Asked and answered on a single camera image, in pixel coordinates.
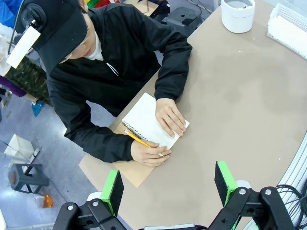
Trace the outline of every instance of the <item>screw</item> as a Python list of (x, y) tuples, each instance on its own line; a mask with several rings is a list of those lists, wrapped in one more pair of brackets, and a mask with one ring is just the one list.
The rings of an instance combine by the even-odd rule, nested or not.
[(270, 189), (265, 190), (265, 195), (271, 195), (272, 191)]
[(239, 194), (244, 195), (246, 193), (245, 189), (240, 189)]

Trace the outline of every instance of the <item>pencil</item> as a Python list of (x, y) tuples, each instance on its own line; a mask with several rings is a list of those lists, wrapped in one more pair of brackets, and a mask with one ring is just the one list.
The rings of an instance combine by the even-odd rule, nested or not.
[(133, 139), (135, 139), (137, 142), (151, 148), (151, 146), (147, 145), (144, 141), (142, 141), (141, 139), (138, 139), (136, 136), (134, 136), (133, 134), (131, 134), (128, 130), (125, 130), (125, 133), (129, 136), (132, 137)]

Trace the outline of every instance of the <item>gray floor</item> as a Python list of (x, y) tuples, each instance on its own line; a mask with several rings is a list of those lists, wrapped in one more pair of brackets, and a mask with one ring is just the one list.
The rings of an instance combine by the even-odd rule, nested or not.
[[(200, 0), (208, 9), (213, 9), (212, 0)], [(169, 0), (171, 9), (185, 6), (200, 10), (186, 0)], [(206, 19), (209, 13), (202, 10)], [(92, 121), (100, 126), (109, 126), (114, 117), (104, 108), (90, 104)], [(30, 195), (13, 191), (7, 179), (10, 159), (0, 157), (0, 208), (9, 227), (21, 227), (54, 222), (62, 204), (66, 201), (82, 205), (88, 195), (96, 189), (85, 177), (78, 164), (84, 156), (83, 150), (73, 142), (64, 138), (65, 127), (53, 109), (46, 106), (37, 118), (34, 118), (31, 103), (13, 96), (9, 106), (2, 109), (3, 120), (0, 123), (0, 140), (9, 143), (13, 134), (29, 140), (34, 147), (42, 146), (42, 151), (34, 163), (43, 164), (43, 172), (52, 181), (49, 187), (41, 190), (41, 194), (53, 198), (54, 207), (38, 209)], [(0, 152), (6, 145), (0, 143)]]

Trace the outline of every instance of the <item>gray plastic stool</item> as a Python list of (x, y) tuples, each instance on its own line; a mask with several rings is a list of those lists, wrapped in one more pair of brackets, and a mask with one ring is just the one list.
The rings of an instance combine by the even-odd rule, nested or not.
[[(27, 170), (23, 171), (23, 166), (27, 166)], [(36, 174), (30, 174), (32, 168), (36, 169)], [(23, 193), (37, 194), (42, 186), (49, 185), (49, 179), (42, 174), (42, 164), (13, 164), (9, 171), (9, 180), (11, 188), (15, 191)], [(26, 185), (29, 191), (22, 190)], [(37, 185), (37, 189), (33, 192), (30, 185)]]
[(175, 27), (176, 30), (189, 37), (201, 24), (201, 13), (186, 7), (178, 7), (167, 18), (164, 18), (162, 23)]

